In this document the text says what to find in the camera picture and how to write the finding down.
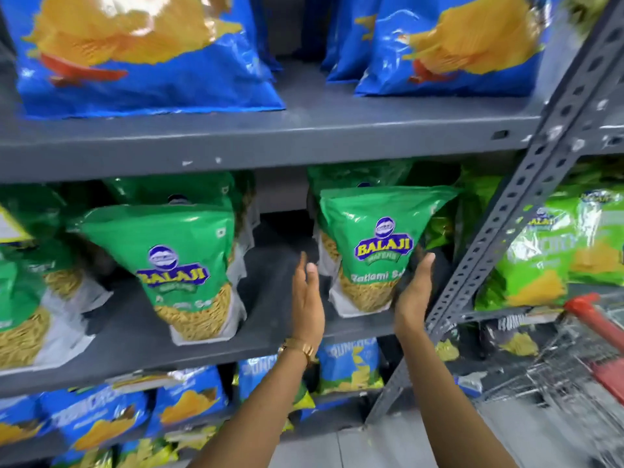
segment hand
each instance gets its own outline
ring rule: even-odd
[[[435,254],[427,253],[418,264],[408,287],[401,293],[394,310],[394,333],[399,339],[424,331],[425,312],[431,297],[431,268]]]
[[[301,253],[292,278],[292,337],[312,345],[316,351],[325,331],[325,312],[318,290],[318,270],[313,263],[306,265],[307,261],[306,253]]]

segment shopping cart handle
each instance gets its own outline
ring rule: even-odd
[[[564,304],[564,309],[617,348],[620,353],[624,353],[624,330],[609,321],[594,307],[593,304],[599,300],[600,295],[593,292],[570,299]]]

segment forearm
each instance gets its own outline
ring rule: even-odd
[[[307,364],[302,352],[285,349],[236,415],[188,467],[268,467]]]
[[[427,437],[440,468],[517,468],[435,352],[424,330],[400,338]]]

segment gold watch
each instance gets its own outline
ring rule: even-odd
[[[308,358],[308,364],[314,362],[316,351],[312,345],[305,343],[304,341],[297,338],[286,338],[284,340],[284,343],[282,343],[282,345],[279,347],[279,350],[277,350],[277,354],[281,354],[281,352],[284,351],[286,348],[297,349],[302,352],[306,356],[306,358]]]

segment shopping cart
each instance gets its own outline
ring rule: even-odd
[[[589,466],[624,468],[624,295],[588,294],[564,308],[557,336],[526,373],[484,393],[476,406],[484,415],[492,402],[521,399],[524,408],[556,411],[563,423],[552,432],[573,429]]]

